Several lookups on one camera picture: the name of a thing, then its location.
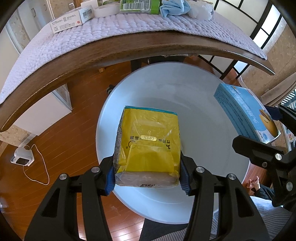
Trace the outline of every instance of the person's foot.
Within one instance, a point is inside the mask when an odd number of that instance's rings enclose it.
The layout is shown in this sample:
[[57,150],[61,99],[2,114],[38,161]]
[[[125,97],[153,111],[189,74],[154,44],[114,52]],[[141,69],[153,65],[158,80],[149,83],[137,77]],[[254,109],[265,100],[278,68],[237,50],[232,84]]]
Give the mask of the person's foot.
[[254,187],[254,183],[251,179],[249,179],[249,181],[247,182],[247,188],[253,188]]
[[260,183],[259,183],[259,177],[257,176],[255,181],[253,182],[254,188],[256,189],[256,191],[258,191],[260,189]]

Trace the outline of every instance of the yellow package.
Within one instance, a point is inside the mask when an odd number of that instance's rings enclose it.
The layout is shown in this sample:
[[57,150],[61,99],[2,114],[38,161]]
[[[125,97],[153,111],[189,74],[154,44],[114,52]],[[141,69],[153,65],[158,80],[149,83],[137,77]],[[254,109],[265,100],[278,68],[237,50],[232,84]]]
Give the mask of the yellow package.
[[125,106],[114,151],[115,183],[171,187],[180,169],[178,116],[165,110]]

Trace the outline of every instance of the light blue box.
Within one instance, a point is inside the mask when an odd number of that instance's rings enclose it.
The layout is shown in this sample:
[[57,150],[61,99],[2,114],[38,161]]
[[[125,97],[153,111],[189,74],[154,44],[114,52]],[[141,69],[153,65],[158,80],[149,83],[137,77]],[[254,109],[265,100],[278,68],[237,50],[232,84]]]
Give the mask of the light blue box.
[[271,143],[280,135],[270,114],[249,89],[219,84],[214,97],[239,135]]

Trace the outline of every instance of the white round table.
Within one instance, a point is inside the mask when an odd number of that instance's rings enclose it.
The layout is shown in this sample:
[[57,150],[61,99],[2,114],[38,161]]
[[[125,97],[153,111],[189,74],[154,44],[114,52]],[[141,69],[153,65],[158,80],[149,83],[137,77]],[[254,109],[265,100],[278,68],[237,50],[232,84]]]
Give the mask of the white round table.
[[[234,173],[242,182],[250,162],[234,152],[232,140],[238,134],[213,97],[221,82],[199,67],[176,62],[152,64],[131,73],[114,88],[101,110],[96,130],[99,162],[113,155],[124,106],[150,107],[178,114],[184,155],[212,174]],[[180,185],[174,188],[116,185],[113,192],[137,214],[168,224],[188,223],[194,200]],[[217,208],[218,195],[215,195],[214,210]]]

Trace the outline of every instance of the white cloth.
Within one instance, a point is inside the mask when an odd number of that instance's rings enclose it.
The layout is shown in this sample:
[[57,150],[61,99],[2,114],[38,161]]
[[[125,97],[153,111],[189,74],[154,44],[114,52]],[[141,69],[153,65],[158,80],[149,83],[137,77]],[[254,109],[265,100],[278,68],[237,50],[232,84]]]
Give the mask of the white cloth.
[[94,18],[81,26],[56,34],[47,24],[17,59],[0,93],[0,104],[33,72],[71,50],[110,36],[164,30],[217,39],[267,59],[250,37],[218,13],[210,21],[200,21],[185,15],[163,18],[149,14],[116,14]]
[[196,18],[198,20],[211,20],[212,19],[212,11],[214,9],[213,4],[209,4],[204,1],[187,1],[190,10],[187,13],[189,17]]

